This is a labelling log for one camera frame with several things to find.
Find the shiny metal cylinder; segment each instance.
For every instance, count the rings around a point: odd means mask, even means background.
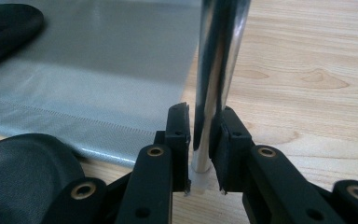
[[[203,0],[192,169],[205,173],[217,145],[221,111],[246,23],[250,0]]]

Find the gray fabric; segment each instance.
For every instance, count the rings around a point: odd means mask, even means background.
[[[0,134],[49,133],[132,166],[164,130],[199,39],[199,1],[25,3],[46,28],[0,63]]]

